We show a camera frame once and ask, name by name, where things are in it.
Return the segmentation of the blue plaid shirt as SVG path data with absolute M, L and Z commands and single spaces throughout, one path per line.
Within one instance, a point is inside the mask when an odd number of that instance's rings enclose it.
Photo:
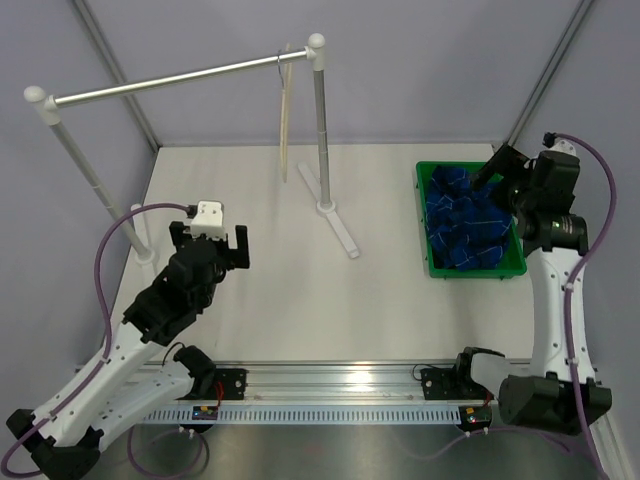
M 436 267 L 468 272 L 496 269 L 510 246 L 511 215 L 471 199 L 471 173 L 437 166 L 426 193 L 427 240 Z

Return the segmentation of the white hanger with metal hook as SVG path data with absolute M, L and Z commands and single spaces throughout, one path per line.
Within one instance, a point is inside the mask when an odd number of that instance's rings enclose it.
M 292 66 L 278 61 L 278 73 L 281 81 L 281 105 L 279 127 L 279 172 L 281 181 L 288 180 L 288 146 L 289 146 L 289 116 L 292 91 Z

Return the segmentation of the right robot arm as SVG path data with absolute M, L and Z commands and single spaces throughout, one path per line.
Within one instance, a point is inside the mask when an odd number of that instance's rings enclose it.
M 533 159 L 504 144 L 474 175 L 474 188 L 500 175 L 492 197 L 516 220 L 533 287 L 533 350 L 519 368 L 501 353 L 467 347 L 452 374 L 460 395 L 492 396 L 504 423 L 571 436 L 612 406 L 586 342 L 583 277 L 595 247 L 585 219 L 571 211 L 579 173 L 574 146 L 560 139 Z

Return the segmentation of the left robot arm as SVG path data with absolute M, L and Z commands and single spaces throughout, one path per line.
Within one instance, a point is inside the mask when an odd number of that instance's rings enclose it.
M 228 272 L 250 266 L 244 225 L 235 228 L 236 247 L 195 223 L 174 221 L 169 230 L 174 254 L 124 311 L 102 350 L 48 403 L 7 419 L 38 474 L 81 479 L 115 439 L 157 407 L 174 399 L 223 398 L 214 361 L 194 345 L 177 350 L 151 379 L 124 386 L 211 306 Z

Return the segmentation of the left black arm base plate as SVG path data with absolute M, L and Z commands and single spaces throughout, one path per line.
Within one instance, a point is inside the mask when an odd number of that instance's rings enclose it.
M 204 400 L 241 401 L 245 398 L 247 370 L 222 368 L 208 374 L 199 387 L 198 395 Z

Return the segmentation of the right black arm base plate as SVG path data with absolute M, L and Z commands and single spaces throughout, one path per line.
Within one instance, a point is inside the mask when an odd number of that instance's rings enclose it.
M 494 395 L 455 368 L 425 366 L 419 370 L 425 400 L 493 400 Z

